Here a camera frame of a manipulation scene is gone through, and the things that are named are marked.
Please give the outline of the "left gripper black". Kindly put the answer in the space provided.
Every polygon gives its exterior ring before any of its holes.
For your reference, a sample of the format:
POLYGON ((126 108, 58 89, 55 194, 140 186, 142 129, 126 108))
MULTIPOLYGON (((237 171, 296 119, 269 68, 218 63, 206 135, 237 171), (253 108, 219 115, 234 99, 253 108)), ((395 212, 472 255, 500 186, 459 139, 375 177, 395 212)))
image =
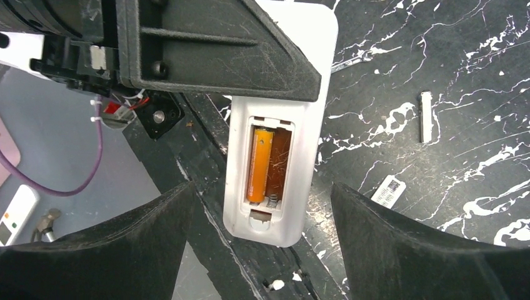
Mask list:
POLYGON ((141 1, 30 1, 29 30, 44 35, 30 68, 69 89, 133 96, 139 87, 141 1))

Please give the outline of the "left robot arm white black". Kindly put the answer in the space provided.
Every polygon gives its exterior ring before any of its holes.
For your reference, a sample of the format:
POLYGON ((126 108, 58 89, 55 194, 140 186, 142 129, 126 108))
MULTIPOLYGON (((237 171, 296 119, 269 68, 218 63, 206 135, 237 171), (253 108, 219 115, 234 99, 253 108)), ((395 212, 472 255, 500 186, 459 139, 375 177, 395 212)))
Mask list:
POLYGON ((321 84, 256 1, 2 1, 1 30, 43 34, 30 70, 103 96, 147 89, 314 102, 321 84))

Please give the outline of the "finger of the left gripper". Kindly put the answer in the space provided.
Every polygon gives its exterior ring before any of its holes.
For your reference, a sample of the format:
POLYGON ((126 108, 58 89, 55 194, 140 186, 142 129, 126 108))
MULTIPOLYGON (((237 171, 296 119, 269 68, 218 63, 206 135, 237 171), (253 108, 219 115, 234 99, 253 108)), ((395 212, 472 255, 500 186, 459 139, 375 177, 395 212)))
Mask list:
POLYGON ((130 88, 314 102, 321 75, 274 1, 117 1, 130 88))

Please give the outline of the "remote battery cover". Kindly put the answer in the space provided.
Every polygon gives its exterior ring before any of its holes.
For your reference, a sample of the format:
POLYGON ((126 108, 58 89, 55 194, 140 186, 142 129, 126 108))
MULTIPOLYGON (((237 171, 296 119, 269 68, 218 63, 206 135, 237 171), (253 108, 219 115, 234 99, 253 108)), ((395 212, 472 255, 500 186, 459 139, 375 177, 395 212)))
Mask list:
POLYGON ((385 208, 392 209, 406 187, 404 181, 399 180, 395 175, 388 175, 371 196, 371 200, 385 208))

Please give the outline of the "orange battery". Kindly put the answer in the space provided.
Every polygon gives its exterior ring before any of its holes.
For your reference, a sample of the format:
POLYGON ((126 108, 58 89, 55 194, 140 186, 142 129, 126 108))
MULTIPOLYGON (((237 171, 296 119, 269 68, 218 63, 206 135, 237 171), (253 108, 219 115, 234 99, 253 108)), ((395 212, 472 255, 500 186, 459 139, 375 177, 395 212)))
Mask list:
POLYGON ((253 132, 246 197, 250 203, 264 201, 274 132, 256 127, 253 132))

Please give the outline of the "white remote control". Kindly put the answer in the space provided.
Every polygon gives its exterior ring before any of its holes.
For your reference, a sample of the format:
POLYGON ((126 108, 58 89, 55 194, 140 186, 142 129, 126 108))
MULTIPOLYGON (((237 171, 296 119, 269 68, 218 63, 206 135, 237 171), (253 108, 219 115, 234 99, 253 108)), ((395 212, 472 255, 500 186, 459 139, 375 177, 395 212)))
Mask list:
POLYGON ((314 102, 235 96, 232 99, 223 223, 236 238, 278 247, 302 235, 328 96, 338 21, 322 4, 261 1, 261 7, 301 48, 321 75, 314 102), (272 129, 264 201, 247 200, 253 132, 272 129))

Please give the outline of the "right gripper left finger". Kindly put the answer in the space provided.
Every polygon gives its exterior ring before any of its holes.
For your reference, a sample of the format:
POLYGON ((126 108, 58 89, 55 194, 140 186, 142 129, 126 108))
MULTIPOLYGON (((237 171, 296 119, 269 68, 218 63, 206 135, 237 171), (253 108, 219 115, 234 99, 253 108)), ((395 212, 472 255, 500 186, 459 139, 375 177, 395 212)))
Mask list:
POLYGON ((171 299, 196 198, 182 183, 53 242, 1 248, 2 299, 171 299))

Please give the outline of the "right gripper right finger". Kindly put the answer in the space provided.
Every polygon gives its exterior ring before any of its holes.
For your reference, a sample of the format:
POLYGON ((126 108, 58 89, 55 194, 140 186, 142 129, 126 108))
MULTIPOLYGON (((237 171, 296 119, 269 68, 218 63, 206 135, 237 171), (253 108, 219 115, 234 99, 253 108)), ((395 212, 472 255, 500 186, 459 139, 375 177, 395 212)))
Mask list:
POLYGON ((448 234, 336 182, 331 204, 353 299, 528 299, 529 249, 448 234))

